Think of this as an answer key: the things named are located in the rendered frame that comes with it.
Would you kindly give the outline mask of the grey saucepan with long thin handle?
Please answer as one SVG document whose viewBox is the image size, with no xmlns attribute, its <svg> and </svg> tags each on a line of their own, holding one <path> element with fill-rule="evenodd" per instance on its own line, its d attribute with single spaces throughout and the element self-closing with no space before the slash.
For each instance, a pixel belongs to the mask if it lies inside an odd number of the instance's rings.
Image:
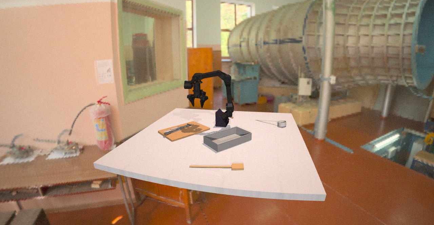
<svg viewBox="0 0 434 225">
<path fill-rule="evenodd" d="M 276 122 L 278 122 L 278 126 L 280 126 L 280 127 L 286 126 L 286 121 L 281 120 L 281 121 L 276 121 Z"/>
</svg>

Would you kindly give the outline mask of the light wooden board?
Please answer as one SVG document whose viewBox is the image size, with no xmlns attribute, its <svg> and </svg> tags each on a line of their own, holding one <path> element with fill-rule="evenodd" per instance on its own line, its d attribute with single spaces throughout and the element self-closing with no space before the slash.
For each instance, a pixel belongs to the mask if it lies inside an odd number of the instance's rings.
<svg viewBox="0 0 434 225">
<path fill-rule="evenodd" d="M 180 130 L 173 132 L 173 133 L 169 133 L 169 134 L 164 134 L 164 131 L 167 130 L 172 130 L 172 128 L 175 127 L 181 127 L 181 126 L 185 126 L 187 124 L 192 124 L 192 126 L 188 126 L 188 127 L 182 127 Z M 160 133 L 161 135 L 163 135 L 164 137 L 166 137 L 168 140 L 174 142 L 176 140 L 181 140 L 183 138 L 186 138 L 188 136 L 192 136 L 192 135 L 196 135 L 198 133 L 204 132 L 210 130 L 209 127 L 203 126 L 197 122 L 187 122 L 184 124 L 180 124 L 178 126 L 174 126 L 174 127 L 169 127 L 167 129 L 163 129 L 163 130 L 158 130 L 158 133 Z M 173 130 L 172 130 L 173 131 Z"/>
</svg>

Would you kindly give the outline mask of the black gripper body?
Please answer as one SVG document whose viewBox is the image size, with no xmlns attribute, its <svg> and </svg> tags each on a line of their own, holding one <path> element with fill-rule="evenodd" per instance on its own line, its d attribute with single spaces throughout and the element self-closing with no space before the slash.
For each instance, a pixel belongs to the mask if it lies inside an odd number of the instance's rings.
<svg viewBox="0 0 434 225">
<path fill-rule="evenodd" d="M 200 94 L 201 89 L 193 89 L 192 91 L 194 91 L 194 94 L 187 95 L 187 98 L 200 98 L 200 100 L 203 101 L 208 99 L 208 96 L 202 96 L 202 94 Z"/>
</svg>

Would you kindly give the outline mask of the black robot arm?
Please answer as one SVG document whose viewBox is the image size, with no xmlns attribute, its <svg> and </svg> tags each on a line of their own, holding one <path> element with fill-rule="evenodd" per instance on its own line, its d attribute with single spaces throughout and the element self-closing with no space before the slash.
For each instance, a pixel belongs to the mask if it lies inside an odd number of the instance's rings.
<svg viewBox="0 0 434 225">
<path fill-rule="evenodd" d="M 226 103 L 226 112 L 221 114 L 221 118 L 226 121 L 227 118 L 232 117 L 232 114 L 234 112 L 234 104 L 232 102 L 232 95 L 231 95 L 231 76 L 229 74 L 223 73 L 220 70 L 212 71 L 208 73 L 195 73 L 192 77 L 191 81 L 184 81 L 184 88 L 185 89 L 200 89 L 200 83 L 202 83 L 201 79 L 207 78 L 207 77 L 215 77 L 219 76 L 222 80 L 224 80 L 224 83 L 226 85 L 226 93 L 227 93 L 227 101 Z"/>
</svg>

